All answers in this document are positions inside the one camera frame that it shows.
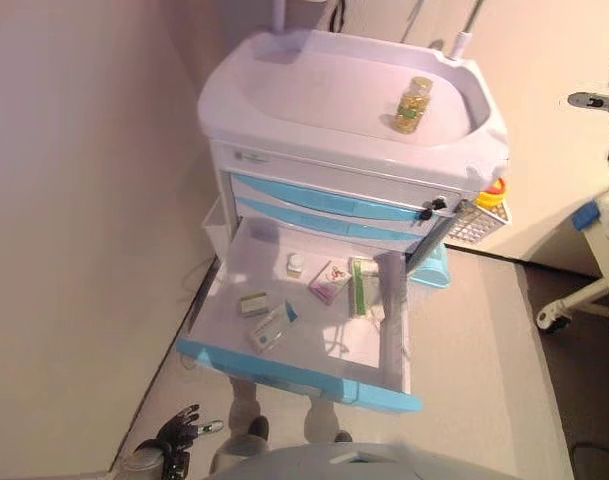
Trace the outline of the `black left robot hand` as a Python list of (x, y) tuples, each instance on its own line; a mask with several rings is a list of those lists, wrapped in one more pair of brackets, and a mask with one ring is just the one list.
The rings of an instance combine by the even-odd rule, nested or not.
[(164, 479), (185, 479), (189, 472), (190, 452), (201, 436), (220, 432), (222, 420), (199, 423), (199, 405), (192, 404), (167, 421), (158, 431), (156, 439), (165, 448)]

